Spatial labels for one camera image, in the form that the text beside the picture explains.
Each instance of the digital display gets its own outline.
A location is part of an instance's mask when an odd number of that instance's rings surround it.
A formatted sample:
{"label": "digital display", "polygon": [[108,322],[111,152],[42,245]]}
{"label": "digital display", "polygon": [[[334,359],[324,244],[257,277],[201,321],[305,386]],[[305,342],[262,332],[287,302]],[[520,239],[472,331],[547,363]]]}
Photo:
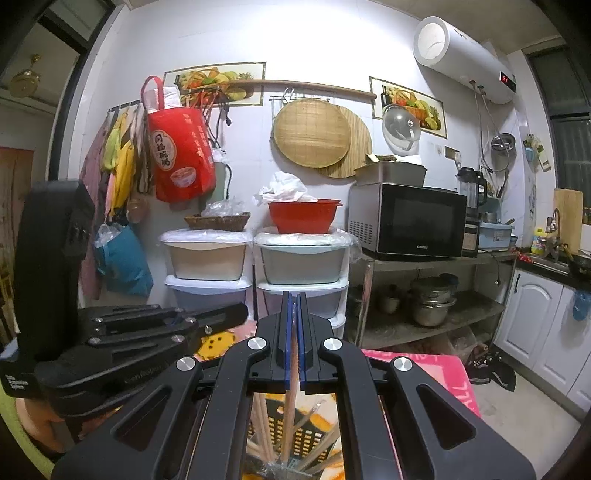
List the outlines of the digital display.
{"label": "digital display", "polygon": [[505,85],[507,85],[515,93],[515,90],[517,88],[517,85],[515,84],[515,82],[513,80],[511,80],[509,78],[509,76],[507,74],[501,72],[501,78],[500,78],[500,80],[501,80],[502,83],[504,83]]}

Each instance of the plastic storage drawer unit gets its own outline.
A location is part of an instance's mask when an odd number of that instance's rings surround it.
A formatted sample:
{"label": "plastic storage drawer unit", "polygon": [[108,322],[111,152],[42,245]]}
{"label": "plastic storage drawer unit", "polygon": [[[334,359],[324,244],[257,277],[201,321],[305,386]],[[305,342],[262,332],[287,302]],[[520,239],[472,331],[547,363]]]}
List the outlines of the plastic storage drawer unit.
{"label": "plastic storage drawer unit", "polygon": [[176,230],[160,240],[168,247],[174,275],[188,280],[235,281],[242,276],[247,232]]}
{"label": "plastic storage drawer unit", "polygon": [[164,283],[173,289],[178,307],[188,312],[209,312],[235,303],[244,303],[246,291],[252,282],[246,278],[237,281],[201,281],[166,277]]}

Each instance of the sink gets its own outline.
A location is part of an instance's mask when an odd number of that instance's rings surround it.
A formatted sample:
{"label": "sink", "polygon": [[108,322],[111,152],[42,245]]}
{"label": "sink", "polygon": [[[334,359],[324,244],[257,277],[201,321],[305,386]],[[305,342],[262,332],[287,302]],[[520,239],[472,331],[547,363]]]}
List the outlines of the sink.
{"label": "sink", "polygon": [[546,258],[536,257],[535,255],[529,255],[535,265],[546,268],[548,270],[560,273],[562,275],[569,275],[569,266],[564,262],[553,262]]}

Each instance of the red bag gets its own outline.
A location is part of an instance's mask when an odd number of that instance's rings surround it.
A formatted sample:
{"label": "red bag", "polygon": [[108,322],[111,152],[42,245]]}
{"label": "red bag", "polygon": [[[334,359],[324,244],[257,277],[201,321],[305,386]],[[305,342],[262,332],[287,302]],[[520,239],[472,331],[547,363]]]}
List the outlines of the red bag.
{"label": "red bag", "polygon": [[154,172],[156,198],[177,203],[203,195],[216,186],[212,149],[203,114],[195,108],[164,108],[164,87],[158,77],[148,77],[158,87],[158,111],[148,114],[150,151],[158,168]]}

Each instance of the floor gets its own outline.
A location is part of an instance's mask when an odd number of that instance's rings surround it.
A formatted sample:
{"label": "floor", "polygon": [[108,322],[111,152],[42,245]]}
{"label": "floor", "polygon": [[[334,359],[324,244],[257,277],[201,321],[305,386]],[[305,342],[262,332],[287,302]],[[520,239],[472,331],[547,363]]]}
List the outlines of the floor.
{"label": "floor", "polygon": [[529,459],[538,480],[579,429],[577,420],[520,375],[514,392],[493,381],[472,388],[482,419]]}

